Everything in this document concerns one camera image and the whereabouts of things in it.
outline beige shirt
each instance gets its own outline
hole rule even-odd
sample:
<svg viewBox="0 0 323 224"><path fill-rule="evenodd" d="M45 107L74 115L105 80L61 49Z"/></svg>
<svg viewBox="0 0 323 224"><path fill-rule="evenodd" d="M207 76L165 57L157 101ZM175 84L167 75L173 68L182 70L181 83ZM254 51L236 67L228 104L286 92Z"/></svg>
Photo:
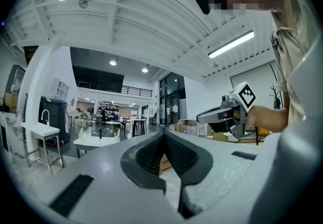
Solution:
<svg viewBox="0 0 323 224"><path fill-rule="evenodd" d="M279 43L277 49L273 46L277 64L277 86L279 91L288 92L289 94L290 108L288 123L290 124L301 121L305 114L302 105L289 83L289 77L293 74L294 69L301 62L318 36L320 24L316 14L309 7L308 0L288 0L288 3L297 29L287 28L276 17L274 12L272 12L272 16Z"/></svg>

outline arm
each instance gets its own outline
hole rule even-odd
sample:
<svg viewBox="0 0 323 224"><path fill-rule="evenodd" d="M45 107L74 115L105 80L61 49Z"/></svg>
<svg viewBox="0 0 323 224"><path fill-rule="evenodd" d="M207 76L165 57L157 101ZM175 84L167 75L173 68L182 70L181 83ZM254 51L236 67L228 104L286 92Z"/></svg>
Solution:
<svg viewBox="0 0 323 224"><path fill-rule="evenodd" d="M281 132L288 125L289 95L284 93L284 108L272 110L263 106L254 106L249 112L247 125L265 128L274 133Z"/></svg>

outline metal shelf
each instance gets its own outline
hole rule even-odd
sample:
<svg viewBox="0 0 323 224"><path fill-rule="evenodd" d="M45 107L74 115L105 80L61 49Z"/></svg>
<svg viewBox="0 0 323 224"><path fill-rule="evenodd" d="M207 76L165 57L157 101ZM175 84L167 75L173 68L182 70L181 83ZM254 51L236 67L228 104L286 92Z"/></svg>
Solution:
<svg viewBox="0 0 323 224"><path fill-rule="evenodd" d="M60 156L55 157L52 154L50 154L49 152L47 153L47 156L48 156L48 161L49 161L50 165L52 165L56 160L58 160L60 158ZM38 151L38 157L36 159L42 163L47 164L46 157L45 157L44 153L40 150Z"/></svg>

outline railing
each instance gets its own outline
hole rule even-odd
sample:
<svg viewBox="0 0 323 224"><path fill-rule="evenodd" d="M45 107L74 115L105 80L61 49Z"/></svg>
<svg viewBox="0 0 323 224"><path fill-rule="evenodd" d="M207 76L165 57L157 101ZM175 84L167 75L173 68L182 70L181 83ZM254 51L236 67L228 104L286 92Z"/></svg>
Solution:
<svg viewBox="0 0 323 224"><path fill-rule="evenodd" d="M88 89L96 89L103 90L121 94L128 94L134 96L142 96L142 97L151 97L152 90L149 89L141 89L117 84L102 84L100 82L85 82L81 80L77 80L77 86L81 88Z"/></svg>
<svg viewBox="0 0 323 224"><path fill-rule="evenodd" d="M142 97L151 97L152 90L122 86L121 93L135 95L135 96L142 96Z"/></svg>

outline sink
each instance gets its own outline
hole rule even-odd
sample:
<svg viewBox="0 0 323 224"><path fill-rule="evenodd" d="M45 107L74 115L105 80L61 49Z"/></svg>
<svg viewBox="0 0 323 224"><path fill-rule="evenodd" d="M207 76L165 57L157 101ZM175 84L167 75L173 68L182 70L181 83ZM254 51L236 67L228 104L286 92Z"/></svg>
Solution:
<svg viewBox="0 0 323 224"><path fill-rule="evenodd" d="M27 131L38 134L41 137L46 137L60 132L58 128L47 126L42 123L29 124L22 122L21 126L24 127Z"/></svg>

